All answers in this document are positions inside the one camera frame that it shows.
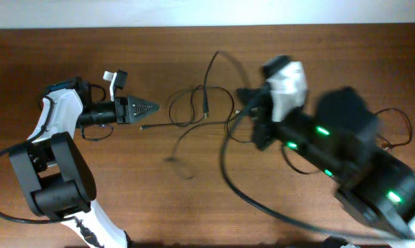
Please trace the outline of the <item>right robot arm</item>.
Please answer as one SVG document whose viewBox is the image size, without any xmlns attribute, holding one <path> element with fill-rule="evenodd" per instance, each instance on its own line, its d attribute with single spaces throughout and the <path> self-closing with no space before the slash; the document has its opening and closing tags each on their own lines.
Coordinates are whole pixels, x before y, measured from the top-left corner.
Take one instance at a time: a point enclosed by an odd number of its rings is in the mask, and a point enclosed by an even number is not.
<svg viewBox="0 0 415 248">
<path fill-rule="evenodd" d="M 354 89 L 324 94 L 313 115 L 298 106 L 279 120 L 269 90 L 237 93 L 250 107 L 259 150 L 280 141 L 338 185 L 335 198 L 354 220 L 393 245 L 415 247 L 415 172 L 376 144 L 379 119 Z"/>
</svg>

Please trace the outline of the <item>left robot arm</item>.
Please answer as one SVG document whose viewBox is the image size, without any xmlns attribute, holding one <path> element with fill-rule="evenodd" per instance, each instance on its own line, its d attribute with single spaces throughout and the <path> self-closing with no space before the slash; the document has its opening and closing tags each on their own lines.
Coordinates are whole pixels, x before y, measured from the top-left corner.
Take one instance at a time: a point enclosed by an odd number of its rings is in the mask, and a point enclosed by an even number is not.
<svg viewBox="0 0 415 248">
<path fill-rule="evenodd" d="M 97 186 L 74 132 L 90 125 L 136 123 L 159 105 L 130 95 L 95 103 L 91 88 L 80 77 L 48 86 L 37 126 L 10 151 L 10 162 L 33 214 L 69 227 L 89 247 L 131 247 L 128 234 L 97 201 Z"/>
</svg>

